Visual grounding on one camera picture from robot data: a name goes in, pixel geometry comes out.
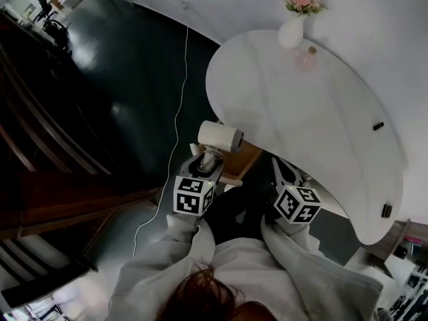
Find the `dark floor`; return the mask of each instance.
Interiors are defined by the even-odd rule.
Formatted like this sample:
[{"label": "dark floor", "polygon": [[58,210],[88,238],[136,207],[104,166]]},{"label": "dark floor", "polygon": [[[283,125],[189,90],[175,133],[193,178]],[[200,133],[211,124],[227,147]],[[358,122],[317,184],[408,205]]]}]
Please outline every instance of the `dark floor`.
[{"label": "dark floor", "polygon": [[[84,0],[68,21],[73,60],[93,87],[91,94],[78,99],[86,119],[121,171],[150,175],[162,185],[175,143],[186,27],[120,0]],[[189,78],[177,122],[180,142],[172,174],[190,157],[189,143],[197,141],[201,122],[217,119],[205,93],[205,72],[217,48],[189,30]],[[255,165],[257,174],[245,178],[254,186],[259,172],[269,175],[266,156]],[[140,230],[137,252],[165,229],[165,215],[172,210],[173,181],[165,190],[158,217]],[[259,189],[266,185],[260,183]],[[153,210],[143,207],[119,213],[92,249],[90,259],[100,270],[92,279],[106,295],[111,294],[120,267],[132,256],[136,228],[153,215]],[[321,240],[321,250],[340,263],[346,263],[359,246],[349,221],[327,211],[317,216],[311,233]]]},{"label": "dark floor", "polygon": [[[186,27],[121,0],[84,0],[68,22],[73,60],[94,87],[80,100],[85,117],[123,171],[149,175],[162,185],[176,140]],[[205,72],[218,45],[193,30],[187,45],[189,77],[173,170],[190,155],[202,121],[217,120],[205,93]]]}]

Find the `brown hair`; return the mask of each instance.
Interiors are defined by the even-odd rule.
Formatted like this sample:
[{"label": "brown hair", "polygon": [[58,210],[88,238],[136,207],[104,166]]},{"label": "brown hair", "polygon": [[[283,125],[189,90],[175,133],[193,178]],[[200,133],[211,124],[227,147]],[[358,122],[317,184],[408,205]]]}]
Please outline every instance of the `brown hair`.
[{"label": "brown hair", "polygon": [[213,268],[200,270],[180,283],[156,321],[229,321],[235,315],[237,294],[214,278]]}]

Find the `small glass bottle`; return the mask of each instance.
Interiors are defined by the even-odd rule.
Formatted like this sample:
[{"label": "small glass bottle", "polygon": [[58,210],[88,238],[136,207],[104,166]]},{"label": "small glass bottle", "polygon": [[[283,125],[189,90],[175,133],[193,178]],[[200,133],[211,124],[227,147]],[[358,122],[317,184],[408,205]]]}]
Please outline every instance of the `small glass bottle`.
[{"label": "small glass bottle", "polygon": [[297,66],[305,72],[311,70],[316,63],[316,48],[311,46],[308,51],[301,51],[296,58]]}]

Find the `white table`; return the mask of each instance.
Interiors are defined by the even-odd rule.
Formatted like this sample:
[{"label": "white table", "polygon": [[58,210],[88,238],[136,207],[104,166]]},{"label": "white table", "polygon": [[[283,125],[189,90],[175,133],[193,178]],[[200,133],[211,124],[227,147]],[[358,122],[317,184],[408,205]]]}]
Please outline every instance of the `white table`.
[{"label": "white table", "polygon": [[[323,185],[365,244],[393,224],[403,194],[397,140],[379,101],[340,59],[311,41],[284,49],[276,31],[242,33],[223,44],[207,70],[211,107],[246,141],[300,167]],[[314,46],[309,72],[299,49]],[[383,122],[377,131],[372,127]],[[393,205],[389,219],[381,217]]]}]

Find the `paper towel roll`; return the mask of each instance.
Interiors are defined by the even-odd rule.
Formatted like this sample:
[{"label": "paper towel roll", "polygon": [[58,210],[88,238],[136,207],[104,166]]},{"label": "paper towel roll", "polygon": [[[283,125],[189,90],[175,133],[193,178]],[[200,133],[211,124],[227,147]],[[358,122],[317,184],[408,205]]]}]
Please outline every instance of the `paper towel roll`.
[{"label": "paper towel roll", "polygon": [[237,128],[211,121],[204,121],[199,129],[198,141],[228,152],[237,152],[243,140],[243,132]]}]

